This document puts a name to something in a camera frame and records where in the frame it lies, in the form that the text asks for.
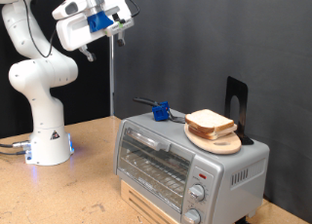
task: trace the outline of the black wall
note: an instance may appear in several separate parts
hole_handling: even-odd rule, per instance
[[[271,149],[265,195],[311,223],[312,0],[135,1],[115,51],[116,116],[151,111],[135,96],[223,114],[226,78],[243,81],[246,134]]]
[[[50,40],[57,22],[52,11],[64,0],[39,0],[31,7],[46,38]],[[14,48],[3,21],[0,22],[0,138],[32,132],[32,116],[27,99],[10,84],[8,73],[12,64],[27,59]],[[97,61],[88,62],[78,50],[65,51],[56,35],[55,48],[72,57],[78,65],[78,78],[73,83],[51,89],[52,96],[64,106],[65,124],[75,124],[109,116],[109,40],[101,38],[88,45]]]

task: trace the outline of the wooden tabletop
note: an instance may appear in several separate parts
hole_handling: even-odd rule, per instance
[[[120,197],[120,180],[113,173],[119,124],[118,118],[107,117],[66,126],[75,153],[57,166],[27,165],[24,156],[0,155],[0,223],[148,223]],[[0,143],[27,138],[24,134]],[[267,201],[248,220],[307,223]]]

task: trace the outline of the black stand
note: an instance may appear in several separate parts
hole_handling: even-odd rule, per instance
[[[244,134],[246,123],[248,87],[243,82],[240,82],[234,79],[233,77],[229,76],[227,77],[225,113],[224,113],[224,116],[229,119],[231,113],[231,99],[233,95],[236,95],[240,102],[240,119],[238,122],[236,133],[240,137],[242,145],[252,145],[254,144],[254,142]]]
[[[235,222],[235,224],[251,224],[248,221],[246,221],[246,216],[239,219],[237,222]]]

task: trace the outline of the bread slice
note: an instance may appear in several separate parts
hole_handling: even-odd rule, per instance
[[[220,137],[223,137],[225,135],[228,135],[229,133],[235,131],[237,129],[237,125],[234,125],[233,127],[223,130],[223,131],[219,131],[219,132],[212,132],[212,133],[202,133],[196,129],[193,129],[191,126],[188,126],[188,131],[190,131],[191,133],[202,137],[202,138],[206,138],[206,139],[210,139],[210,140],[214,140],[214,139],[218,139]]]
[[[185,121],[193,129],[202,133],[218,132],[234,126],[233,120],[227,119],[208,109],[187,114]]]

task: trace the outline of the blue clamp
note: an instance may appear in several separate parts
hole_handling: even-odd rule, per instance
[[[88,17],[90,32],[96,32],[113,24],[114,21],[106,16],[105,12],[99,12]]]
[[[160,106],[154,106],[152,111],[156,121],[168,120],[169,119],[169,103],[167,101],[160,102]]]

